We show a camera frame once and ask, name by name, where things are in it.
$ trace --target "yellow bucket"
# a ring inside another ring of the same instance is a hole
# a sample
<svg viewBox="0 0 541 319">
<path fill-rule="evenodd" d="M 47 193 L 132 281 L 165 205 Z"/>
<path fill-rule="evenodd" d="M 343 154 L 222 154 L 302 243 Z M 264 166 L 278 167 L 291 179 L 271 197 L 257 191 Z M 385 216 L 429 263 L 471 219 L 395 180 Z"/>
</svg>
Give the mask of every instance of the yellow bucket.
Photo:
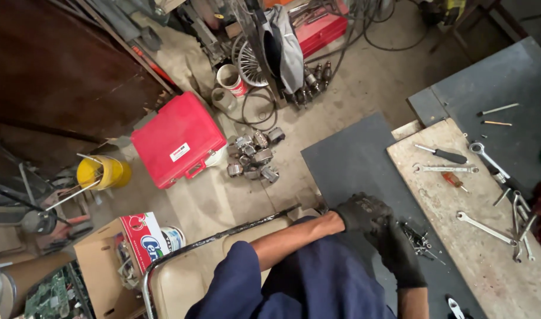
<svg viewBox="0 0 541 319">
<path fill-rule="evenodd" d="M 90 156 L 101 162 L 98 163 L 89 158 L 84 158 L 77 167 L 77 182 L 87 187 L 101 178 L 101 182 L 94 185 L 90 190 L 104 190 L 108 187 L 123 187 L 129 183 L 132 171 L 129 163 L 119 161 L 109 156 Z"/>
</svg>

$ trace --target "black handled screwdriver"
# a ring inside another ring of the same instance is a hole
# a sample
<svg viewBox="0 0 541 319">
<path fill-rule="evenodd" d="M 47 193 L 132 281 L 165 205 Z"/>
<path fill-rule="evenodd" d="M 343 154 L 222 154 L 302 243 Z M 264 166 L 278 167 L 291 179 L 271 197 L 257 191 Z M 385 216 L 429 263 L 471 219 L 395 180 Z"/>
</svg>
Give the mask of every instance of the black handled screwdriver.
<svg viewBox="0 0 541 319">
<path fill-rule="evenodd" d="M 467 163 L 467 158 L 465 156 L 460 155 L 460 154 L 446 152 L 446 151 L 441 150 L 441 149 L 430 149 L 430 148 L 427 148 L 427 147 L 424 147 L 424 146 L 418 145 L 418 144 L 415 144 L 414 146 L 416 146 L 418 148 L 422 148 L 423 150 L 427 150 L 427 151 L 431 152 L 432 154 L 434 154 L 434 156 L 444 158 L 444 159 L 446 159 L 446 160 L 448 160 L 450 162 L 454 162 L 454 163 L 458 163 L 458 164 Z"/>
</svg>

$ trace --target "red tool chest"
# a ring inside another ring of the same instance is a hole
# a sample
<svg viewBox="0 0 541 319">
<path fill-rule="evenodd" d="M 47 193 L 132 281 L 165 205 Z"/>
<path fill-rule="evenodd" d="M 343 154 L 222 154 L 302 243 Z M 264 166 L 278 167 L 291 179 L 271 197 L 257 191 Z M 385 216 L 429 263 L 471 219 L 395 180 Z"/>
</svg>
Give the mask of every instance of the red tool chest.
<svg viewBox="0 0 541 319">
<path fill-rule="evenodd" d="M 227 143 L 192 92 L 173 98 L 130 139 L 158 188 L 196 176 L 205 159 Z"/>
<path fill-rule="evenodd" d="M 343 14 L 347 14 L 349 11 L 342 0 L 338 0 L 338 7 Z M 304 58 L 308 58 L 311 54 L 327 46 L 333 40 L 343 36 L 346 29 L 346 18 L 328 14 L 314 23 L 300 26 L 295 32 L 300 43 L 300 48 L 302 49 L 302 54 Z"/>
</svg>

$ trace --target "label sticker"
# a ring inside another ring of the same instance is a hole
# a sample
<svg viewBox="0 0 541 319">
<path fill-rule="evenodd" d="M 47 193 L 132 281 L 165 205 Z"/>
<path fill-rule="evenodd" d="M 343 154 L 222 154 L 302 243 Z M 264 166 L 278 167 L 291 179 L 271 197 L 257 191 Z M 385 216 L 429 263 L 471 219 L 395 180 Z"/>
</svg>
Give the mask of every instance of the label sticker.
<svg viewBox="0 0 541 319">
<path fill-rule="evenodd" d="M 172 154 L 170 154 L 170 158 L 172 158 L 172 162 L 176 162 L 178 160 L 178 158 L 180 158 L 184 154 L 188 153 L 189 150 L 190 150 L 190 147 L 188 146 L 188 143 L 184 143 L 177 150 L 172 152 Z"/>
</svg>

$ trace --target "screwdriver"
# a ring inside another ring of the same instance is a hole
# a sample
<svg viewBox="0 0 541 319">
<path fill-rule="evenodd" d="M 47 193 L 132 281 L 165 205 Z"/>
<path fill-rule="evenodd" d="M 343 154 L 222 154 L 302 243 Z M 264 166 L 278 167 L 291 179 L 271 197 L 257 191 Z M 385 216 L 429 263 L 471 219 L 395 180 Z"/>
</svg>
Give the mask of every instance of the screwdriver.
<svg viewBox="0 0 541 319">
<path fill-rule="evenodd" d="M 427 150 L 429 152 L 432 152 L 432 154 L 434 154 L 434 156 L 445 158 L 446 160 L 448 160 L 450 162 L 453 162 L 453 163 L 458 163 L 458 164 L 467 163 L 467 158 L 465 156 L 461 156 L 460 154 L 446 152 L 446 151 L 441 150 L 441 149 L 435 149 L 434 150 L 434 149 L 430 149 L 430 148 L 427 148 L 427 147 L 424 147 L 424 146 L 418 145 L 418 144 L 415 144 L 414 146 L 416 146 L 418 148 L 422 148 L 423 150 Z"/>
<path fill-rule="evenodd" d="M 458 176 L 454 175 L 454 173 L 452 173 L 451 171 L 443 171 L 443 172 L 442 172 L 442 177 L 444 177 L 444 179 L 445 179 L 448 183 L 454 185 L 454 187 L 456 187 L 456 188 L 461 188 L 461 189 L 465 190 L 466 192 L 468 192 L 468 191 L 466 190 L 466 188 L 464 187 L 464 183 L 462 183 L 462 182 L 459 180 Z"/>
</svg>

